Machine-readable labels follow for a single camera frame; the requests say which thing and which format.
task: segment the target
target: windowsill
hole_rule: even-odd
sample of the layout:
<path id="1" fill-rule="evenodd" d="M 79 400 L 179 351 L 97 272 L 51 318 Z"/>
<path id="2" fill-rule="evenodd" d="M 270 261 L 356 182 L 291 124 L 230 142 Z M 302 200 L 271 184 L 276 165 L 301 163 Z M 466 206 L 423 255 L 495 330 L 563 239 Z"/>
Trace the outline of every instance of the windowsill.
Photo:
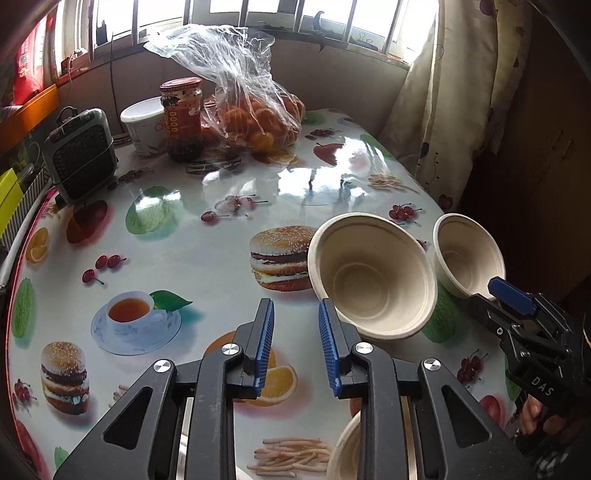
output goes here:
<path id="1" fill-rule="evenodd" d="M 265 33 L 268 33 L 270 35 L 273 35 L 275 38 L 277 38 L 279 40 L 301 41 L 301 42 L 306 42 L 306 43 L 314 43 L 319 46 L 324 44 L 326 47 L 339 48 L 341 50 L 347 50 L 347 51 L 350 51 L 353 53 L 358 53 L 360 55 L 366 55 L 366 56 L 371 57 L 375 60 L 383 61 L 384 63 L 388 63 L 393 66 L 397 66 L 398 68 L 401 68 L 404 70 L 408 70 L 410 68 L 410 65 L 408 63 L 399 59 L 398 57 L 395 57 L 392 55 L 386 56 L 380 52 L 371 50 L 369 48 L 364 48 L 364 47 L 354 45 L 351 43 L 344 43 L 340 40 L 334 40 L 332 38 L 323 38 L 323 37 L 319 37 L 318 35 L 314 35 L 314 34 L 295 33 L 295 32 L 287 31 L 287 30 L 275 30 L 275 29 L 271 29 L 271 30 L 259 29 L 259 30 L 261 30 Z M 148 37 L 140 38 L 137 45 L 129 45 L 129 43 L 131 42 L 131 35 L 126 35 L 126 36 L 121 37 L 117 40 L 119 40 L 121 43 L 127 43 L 127 46 L 115 47 L 112 52 L 112 60 L 120 60 L 124 57 L 128 57 L 130 55 L 134 55 L 136 53 L 145 51 L 143 44 L 148 41 Z M 88 62 L 88 54 L 87 53 L 82 55 L 81 57 L 78 57 L 76 60 L 78 60 L 81 63 L 80 66 L 73 68 L 70 71 L 69 75 L 65 74 L 65 75 L 60 76 L 56 81 L 57 86 L 64 85 L 65 83 L 68 83 L 70 81 L 70 79 L 74 79 L 76 77 L 79 77 L 80 75 L 83 75 L 84 73 L 89 72 L 90 70 L 93 70 L 101 65 L 106 64 L 106 63 L 109 63 L 111 60 L 110 45 L 109 45 L 109 43 L 106 43 L 104 45 L 101 45 L 100 47 L 97 47 L 97 49 L 95 50 L 95 59 L 92 62 Z"/>

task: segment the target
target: window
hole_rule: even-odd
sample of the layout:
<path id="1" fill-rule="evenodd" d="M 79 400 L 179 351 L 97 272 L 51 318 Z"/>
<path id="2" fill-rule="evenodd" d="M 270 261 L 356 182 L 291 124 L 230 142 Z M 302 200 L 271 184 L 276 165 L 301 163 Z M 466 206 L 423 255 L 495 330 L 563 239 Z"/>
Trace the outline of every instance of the window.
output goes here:
<path id="1" fill-rule="evenodd" d="M 437 0 L 61 0 L 56 63 L 60 71 L 61 61 L 75 51 L 77 68 L 108 54 L 111 39 L 119 50 L 190 21 L 246 25 L 304 41 L 306 35 L 315 35 L 313 41 L 321 35 L 332 46 L 412 63 L 437 5 Z"/>

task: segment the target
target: red jar lid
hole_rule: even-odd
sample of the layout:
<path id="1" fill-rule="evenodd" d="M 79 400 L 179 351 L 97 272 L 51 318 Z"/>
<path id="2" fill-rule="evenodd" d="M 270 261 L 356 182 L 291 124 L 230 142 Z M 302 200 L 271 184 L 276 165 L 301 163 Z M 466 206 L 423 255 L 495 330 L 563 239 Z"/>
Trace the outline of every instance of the red jar lid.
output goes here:
<path id="1" fill-rule="evenodd" d="M 170 80 L 160 85 L 162 93 L 182 92 L 183 90 L 197 88 L 201 85 L 201 78 L 187 77 L 184 79 Z"/>

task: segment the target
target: jar label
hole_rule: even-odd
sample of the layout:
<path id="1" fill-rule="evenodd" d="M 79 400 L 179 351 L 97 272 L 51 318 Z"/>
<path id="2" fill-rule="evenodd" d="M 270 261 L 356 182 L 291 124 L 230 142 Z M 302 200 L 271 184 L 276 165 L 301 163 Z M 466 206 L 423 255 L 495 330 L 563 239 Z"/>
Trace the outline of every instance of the jar label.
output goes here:
<path id="1" fill-rule="evenodd" d="M 179 104 L 164 109 L 168 140 L 201 139 L 201 112 L 194 105 Z"/>

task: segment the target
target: orange shelf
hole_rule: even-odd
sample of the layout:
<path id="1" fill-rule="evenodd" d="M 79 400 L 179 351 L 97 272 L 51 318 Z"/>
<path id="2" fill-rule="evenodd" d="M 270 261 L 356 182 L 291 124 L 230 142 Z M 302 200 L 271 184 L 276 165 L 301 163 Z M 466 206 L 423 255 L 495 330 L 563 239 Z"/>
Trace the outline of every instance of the orange shelf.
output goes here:
<path id="1" fill-rule="evenodd" d="M 0 157 L 25 138 L 59 104 L 57 87 L 51 85 L 0 123 Z"/>

